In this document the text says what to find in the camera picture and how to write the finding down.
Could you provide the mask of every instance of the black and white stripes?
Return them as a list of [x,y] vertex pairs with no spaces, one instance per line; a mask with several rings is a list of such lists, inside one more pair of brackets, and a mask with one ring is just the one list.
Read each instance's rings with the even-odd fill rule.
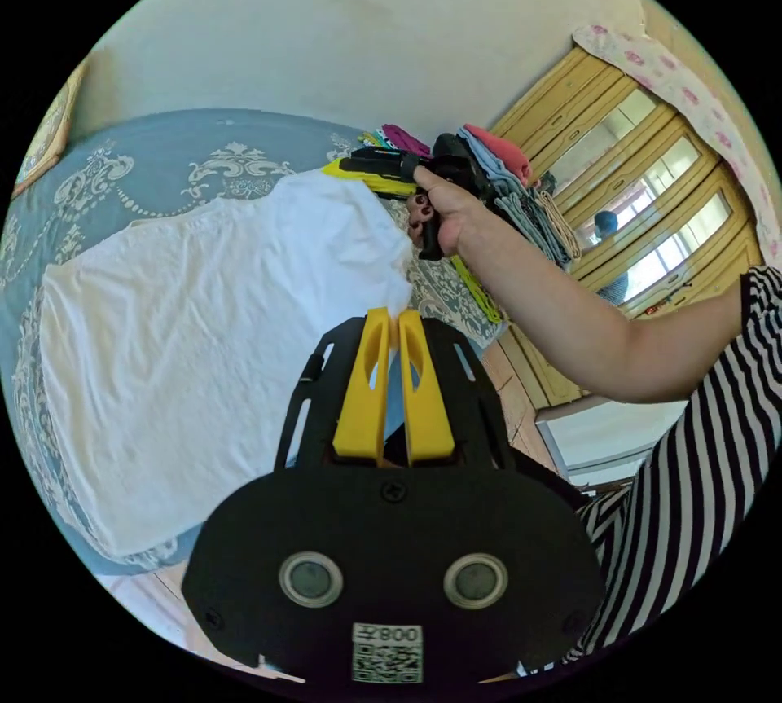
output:
[[782,439],[782,274],[742,278],[741,335],[632,485],[581,509],[607,584],[564,661],[649,624],[701,578],[746,516]]

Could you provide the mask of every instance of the pink cloth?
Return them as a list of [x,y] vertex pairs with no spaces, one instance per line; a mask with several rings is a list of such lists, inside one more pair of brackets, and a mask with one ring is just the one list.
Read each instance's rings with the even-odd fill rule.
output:
[[496,155],[505,164],[505,167],[519,178],[525,187],[529,185],[532,166],[529,164],[529,160],[527,160],[527,155],[519,147],[514,146],[506,138],[492,135],[482,127],[465,125],[464,128],[481,141],[492,154]]
[[383,125],[385,137],[397,148],[403,152],[412,152],[414,155],[429,157],[429,147],[421,143],[417,138],[413,138],[409,133],[403,130],[399,125]]

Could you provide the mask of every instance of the qr code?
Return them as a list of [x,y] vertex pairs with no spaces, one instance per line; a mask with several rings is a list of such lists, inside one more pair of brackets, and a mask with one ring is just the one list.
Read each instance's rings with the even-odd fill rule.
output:
[[419,626],[353,625],[353,681],[413,684],[423,680],[424,641]]

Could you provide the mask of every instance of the wooden cabinet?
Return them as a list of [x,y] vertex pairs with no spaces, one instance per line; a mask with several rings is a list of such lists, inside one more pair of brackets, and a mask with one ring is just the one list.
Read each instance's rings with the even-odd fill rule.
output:
[[[628,317],[713,296],[761,262],[752,209],[727,165],[675,109],[581,49],[492,132],[521,147],[573,228],[583,257],[571,275]],[[612,232],[597,226],[599,213]],[[517,327],[501,344],[537,408],[587,394]]]

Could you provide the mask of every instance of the blue bedspread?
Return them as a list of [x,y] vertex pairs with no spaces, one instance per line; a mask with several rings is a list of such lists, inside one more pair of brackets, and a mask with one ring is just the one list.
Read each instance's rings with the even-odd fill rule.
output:
[[[264,196],[285,174],[319,168],[346,155],[359,146],[360,132],[304,117],[234,109],[145,116],[70,147],[53,169],[11,203],[0,243],[2,389],[38,493],[93,573],[121,575],[177,564],[190,555],[199,528],[121,559],[107,559],[91,544],[46,408],[38,349],[44,269],[69,260],[136,219],[183,213],[216,196]],[[405,226],[404,204],[385,204],[394,220]],[[412,305],[422,315],[460,328],[477,350],[500,333],[448,261],[414,261],[409,277]],[[387,432],[401,422],[397,362]]]

